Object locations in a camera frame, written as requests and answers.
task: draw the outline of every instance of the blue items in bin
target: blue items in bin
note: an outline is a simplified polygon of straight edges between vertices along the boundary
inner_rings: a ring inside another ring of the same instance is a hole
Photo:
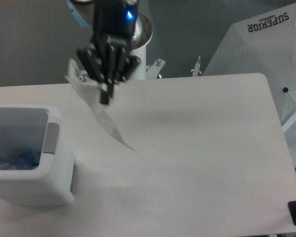
[[[30,148],[0,157],[0,170],[31,170],[37,168],[40,155]]]

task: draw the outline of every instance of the white umbrella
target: white umbrella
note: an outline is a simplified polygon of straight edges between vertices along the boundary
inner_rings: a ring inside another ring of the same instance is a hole
[[[232,24],[204,75],[262,73],[281,123],[296,110],[296,3]],[[296,166],[296,119],[285,133]]]

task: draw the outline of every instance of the plastic container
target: plastic container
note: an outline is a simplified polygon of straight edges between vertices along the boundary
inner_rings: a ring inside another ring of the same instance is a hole
[[[31,149],[31,170],[0,170],[0,198],[17,205],[66,205],[74,200],[75,155],[52,105],[0,104],[0,157]]]

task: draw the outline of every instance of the white tabletop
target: white tabletop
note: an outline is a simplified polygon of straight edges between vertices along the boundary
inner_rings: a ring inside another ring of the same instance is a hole
[[[237,237],[296,232],[296,174],[263,75],[130,81],[111,138],[69,84],[0,87],[49,103],[80,161],[71,206],[0,200],[0,237]]]

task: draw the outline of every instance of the blue led light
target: blue led light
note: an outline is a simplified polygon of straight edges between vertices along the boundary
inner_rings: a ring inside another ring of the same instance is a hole
[[[126,15],[127,20],[133,20],[134,16],[130,11],[127,11],[127,15]]]

